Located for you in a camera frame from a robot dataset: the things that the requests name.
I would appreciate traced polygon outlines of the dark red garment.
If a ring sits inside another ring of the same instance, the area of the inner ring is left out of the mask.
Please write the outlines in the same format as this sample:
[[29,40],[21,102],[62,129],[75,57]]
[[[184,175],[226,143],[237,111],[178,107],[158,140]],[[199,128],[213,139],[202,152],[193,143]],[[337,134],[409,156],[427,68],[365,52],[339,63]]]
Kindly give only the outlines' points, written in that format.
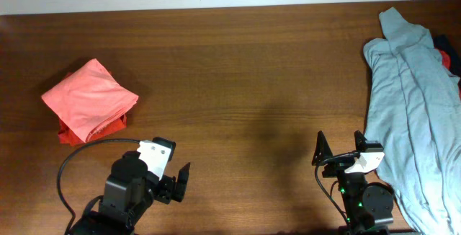
[[455,76],[460,77],[460,55],[451,45],[446,35],[438,35],[433,38],[434,47],[442,55],[442,65]]

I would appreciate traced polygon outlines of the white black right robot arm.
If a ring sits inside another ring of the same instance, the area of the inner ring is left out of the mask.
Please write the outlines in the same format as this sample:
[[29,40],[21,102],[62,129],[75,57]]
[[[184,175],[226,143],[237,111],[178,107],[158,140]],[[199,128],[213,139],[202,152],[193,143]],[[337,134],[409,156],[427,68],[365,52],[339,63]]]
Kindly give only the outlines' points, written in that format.
[[[312,165],[318,186],[345,220],[339,234],[389,234],[393,223],[393,190],[380,182],[369,183],[366,175],[376,170],[384,159],[381,143],[354,132],[355,150],[334,155],[323,132],[318,132]],[[332,198],[320,181],[318,170],[323,167],[323,178],[335,178],[344,207]]]

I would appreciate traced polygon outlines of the light blue t-shirt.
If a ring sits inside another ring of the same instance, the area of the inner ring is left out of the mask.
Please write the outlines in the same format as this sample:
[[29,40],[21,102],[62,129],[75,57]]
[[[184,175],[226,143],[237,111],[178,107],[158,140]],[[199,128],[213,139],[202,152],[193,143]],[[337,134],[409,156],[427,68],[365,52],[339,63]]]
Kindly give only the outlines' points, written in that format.
[[458,234],[459,79],[443,66],[428,29],[393,8],[379,20],[383,36],[363,48],[372,71],[365,135],[385,149],[377,174],[412,229]]

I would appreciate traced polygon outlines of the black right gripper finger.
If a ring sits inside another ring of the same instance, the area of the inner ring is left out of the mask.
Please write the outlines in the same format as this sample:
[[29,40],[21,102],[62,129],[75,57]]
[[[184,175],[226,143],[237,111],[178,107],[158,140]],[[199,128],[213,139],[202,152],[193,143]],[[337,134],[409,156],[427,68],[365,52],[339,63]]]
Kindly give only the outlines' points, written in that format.
[[313,166],[324,166],[333,157],[330,146],[323,131],[318,131],[315,151],[312,159]]
[[364,135],[359,130],[356,130],[354,132],[354,142],[355,142],[355,147],[357,151],[363,152],[367,150],[366,141],[367,139],[364,137]]

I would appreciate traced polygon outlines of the red folded printed t-shirt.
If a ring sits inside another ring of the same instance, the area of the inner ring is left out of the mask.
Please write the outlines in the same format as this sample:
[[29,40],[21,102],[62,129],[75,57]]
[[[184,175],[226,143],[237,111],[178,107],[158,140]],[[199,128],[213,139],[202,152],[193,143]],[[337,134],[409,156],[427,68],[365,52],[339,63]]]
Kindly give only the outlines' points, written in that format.
[[[51,95],[51,92],[52,90],[54,89],[55,87],[53,87],[52,89],[48,90],[46,93],[42,94],[41,98],[42,100],[47,104],[48,107],[50,107],[49,105],[49,99]],[[130,97],[133,98],[133,100],[131,101],[131,107],[138,101],[138,98],[139,96],[136,95],[136,98],[135,97],[135,94],[133,94],[132,92],[130,92]],[[112,122],[106,122],[104,123],[104,125],[102,126],[103,128],[100,128],[98,129],[96,132],[92,133],[91,136],[89,136],[89,139],[88,141],[95,141],[97,139],[100,139],[100,138],[103,138],[105,136],[108,136],[110,134],[113,134],[113,133],[116,133],[117,131],[119,130],[122,130],[122,129],[125,129],[126,126],[127,126],[127,116],[126,116],[126,112],[128,111],[129,109],[126,109],[126,111],[124,112],[124,114],[122,115],[119,115],[119,117],[117,119],[115,118],[111,118],[110,120],[113,120]],[[60,125],[60,130],[58,131],[58,137],[59,137],[59,140],[62,144],[69,144],[71,146],[76,146],[76,145],[79,145],[79,144],[83,144],[83,143],[86,143],[87,141],[82,141],[62,120],[60,117],[59,118],[59,125]]]

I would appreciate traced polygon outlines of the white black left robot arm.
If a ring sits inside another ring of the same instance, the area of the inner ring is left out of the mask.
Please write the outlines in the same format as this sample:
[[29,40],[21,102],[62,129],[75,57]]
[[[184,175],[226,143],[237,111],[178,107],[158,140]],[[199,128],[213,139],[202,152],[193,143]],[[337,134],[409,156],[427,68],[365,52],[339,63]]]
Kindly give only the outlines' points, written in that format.
[[136,140],[66,233],[134,234],[149,223],[165,234],[334,234],[309,153],[296,133],[190,148],[160,137]]

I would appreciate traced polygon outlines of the salmon pink t-shirt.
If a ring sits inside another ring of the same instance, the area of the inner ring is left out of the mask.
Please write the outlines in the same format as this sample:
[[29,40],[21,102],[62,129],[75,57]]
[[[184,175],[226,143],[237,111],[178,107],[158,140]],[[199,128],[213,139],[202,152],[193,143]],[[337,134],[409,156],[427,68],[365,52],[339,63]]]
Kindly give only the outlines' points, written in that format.
[[103,128],[104,123],[133,108],[131,91],[127,92],[95,58],[67,74],[54,87],[48,96],[49,108],[87,143],[89,136]]

